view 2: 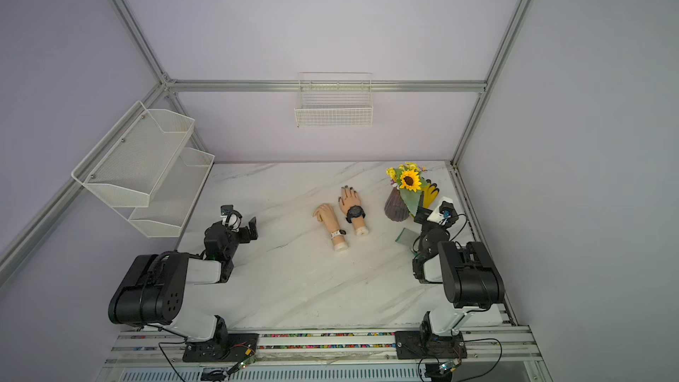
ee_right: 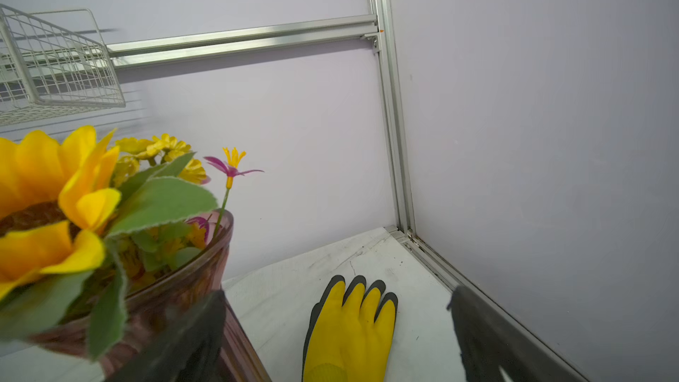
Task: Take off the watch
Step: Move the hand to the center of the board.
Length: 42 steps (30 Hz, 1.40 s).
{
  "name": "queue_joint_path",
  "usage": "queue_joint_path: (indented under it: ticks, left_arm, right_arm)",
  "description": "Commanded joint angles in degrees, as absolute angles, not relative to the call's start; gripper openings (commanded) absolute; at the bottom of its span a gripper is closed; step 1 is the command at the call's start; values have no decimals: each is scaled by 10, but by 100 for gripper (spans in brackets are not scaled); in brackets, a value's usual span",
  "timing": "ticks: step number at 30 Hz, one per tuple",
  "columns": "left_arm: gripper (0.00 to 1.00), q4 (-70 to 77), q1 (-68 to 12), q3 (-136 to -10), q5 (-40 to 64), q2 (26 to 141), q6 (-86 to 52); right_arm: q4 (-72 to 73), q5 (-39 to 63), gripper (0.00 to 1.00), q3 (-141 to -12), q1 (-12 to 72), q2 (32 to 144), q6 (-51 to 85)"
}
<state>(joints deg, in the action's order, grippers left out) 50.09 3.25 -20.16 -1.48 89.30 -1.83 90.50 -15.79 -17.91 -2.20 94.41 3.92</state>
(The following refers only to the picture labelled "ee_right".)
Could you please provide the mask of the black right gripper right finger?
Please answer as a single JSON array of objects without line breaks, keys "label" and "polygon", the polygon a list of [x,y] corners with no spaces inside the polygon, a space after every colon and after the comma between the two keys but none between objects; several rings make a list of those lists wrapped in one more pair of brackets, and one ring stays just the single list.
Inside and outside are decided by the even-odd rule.
[{"label": "black right gripper right finger", "polygon": [[468,381],[580,381],[466,286],[447,306]]}]

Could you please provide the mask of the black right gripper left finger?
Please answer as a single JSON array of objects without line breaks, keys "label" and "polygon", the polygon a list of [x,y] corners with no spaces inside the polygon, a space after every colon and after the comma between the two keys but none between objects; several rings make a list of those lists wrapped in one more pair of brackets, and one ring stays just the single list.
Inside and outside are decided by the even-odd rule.
[{"label": "black right gripper left finger", "polygon": [[108,381],[218,381],[226,317],[223,291],[207,295]]}]

